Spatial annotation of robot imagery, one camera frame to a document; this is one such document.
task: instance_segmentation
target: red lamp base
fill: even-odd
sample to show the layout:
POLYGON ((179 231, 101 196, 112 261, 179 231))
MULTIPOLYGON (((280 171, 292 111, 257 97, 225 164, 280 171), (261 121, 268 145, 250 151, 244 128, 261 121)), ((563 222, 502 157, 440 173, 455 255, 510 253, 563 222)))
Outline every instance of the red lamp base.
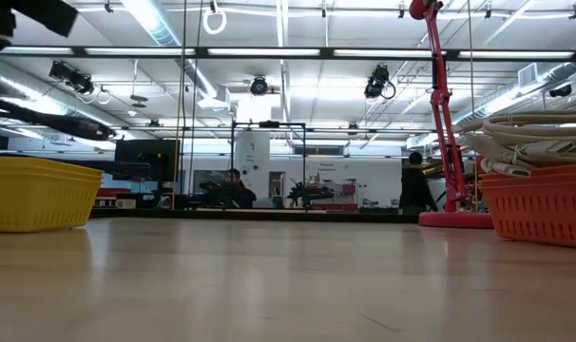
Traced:
POLYGON ((438 228, 493 229, 490 214, 474 213, 423 213, 419 225, 438 228))

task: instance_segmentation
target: metal pole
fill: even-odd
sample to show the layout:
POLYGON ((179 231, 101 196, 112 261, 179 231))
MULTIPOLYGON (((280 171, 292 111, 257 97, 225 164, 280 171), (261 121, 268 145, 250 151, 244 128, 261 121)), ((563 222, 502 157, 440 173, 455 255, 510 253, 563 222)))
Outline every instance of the metal pole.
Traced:
MULTIPOLYGON (((233 165, 233 156, 235 154, 235 126, 236 122, 231 123, 231 170, 235 168, 233 165)), ((233 172, 231 172, 231 181, 233 182, 233 172)))
MULTIPOLYGON (((307 123, 303 124, 303 187, 305 188, 303 190, 303 196, 307 197, 307 184, 305 183, 305 181, 307 180, 307 177, 305 176, 305 172, 307 171, 307 123)), ((303 198, 303 207, 305 207, 305 213, 309 212, 309 208, 307 208, 305 205, 305 200, 303 198)))

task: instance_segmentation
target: red basket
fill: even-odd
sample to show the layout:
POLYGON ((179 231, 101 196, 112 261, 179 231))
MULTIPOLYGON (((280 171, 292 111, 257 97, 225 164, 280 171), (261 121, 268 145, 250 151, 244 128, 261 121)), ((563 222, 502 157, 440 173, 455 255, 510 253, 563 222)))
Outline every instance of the red basket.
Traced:
POLYGON ((499 237, 576 247, 576 165, 487 175, 482 188, 499 237))

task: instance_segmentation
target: wooden floor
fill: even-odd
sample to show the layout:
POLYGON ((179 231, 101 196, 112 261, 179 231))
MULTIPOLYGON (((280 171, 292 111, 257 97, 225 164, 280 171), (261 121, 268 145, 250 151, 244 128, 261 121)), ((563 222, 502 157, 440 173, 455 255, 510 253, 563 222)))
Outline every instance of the wooden floor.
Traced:
POLYGON ((0 341, 576 341, 576 250, 410 225, 0 235, 0 341))

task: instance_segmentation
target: red object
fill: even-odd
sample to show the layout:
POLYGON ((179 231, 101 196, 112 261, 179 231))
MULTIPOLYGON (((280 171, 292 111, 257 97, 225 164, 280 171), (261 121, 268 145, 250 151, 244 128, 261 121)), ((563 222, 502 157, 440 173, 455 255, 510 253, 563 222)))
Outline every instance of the red object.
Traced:
POLYGON ((131 190, 124 188, 100 188, 98 189, 97 198, 116 198, 117 194, 128 194, 131 190))
POLYGON ((447 85, 447 70, 444 57, 442 56, 438 25, 436 24, 436 16, 441 7, 442 3, 439 1, 413 0, 409 11, 413 19, 425 19, 428 25, 430 49, 433 57, 432 110, 438 133, 438 142, 440 143, 440 152, 442 153, 442 166, 447 180, 445 211, 454 213, 457 211, 457 203, 466 198, 467 192, 461 170, 459 149, 452 134, 451 109, 449 108, 451 93, 447 85))
POLYGON ((355 185, 352 184, 344 184, 341 189, 341 195, 343 196, 351 196, 355 194, 355 185))
POLYGON ((423 213, 419 225, 439 228, 493 229, 489 214, 475 213, 423 213))
POLYGON ((425 19, 426 10, 428 10, 428 7, 425 5, 424 0, 413 0, 409 8, 409 13, 413 19, 423 20, 425 19))
POLYGON ((487 175, 482 187, 499 237, 576 247, 576 165, 487 175))
POLYGON ((312 204, 313 209, 326 210, 328 213, 355 213, 357 212, 357 204, 335 204, 335 203, 321 203, 312 204))

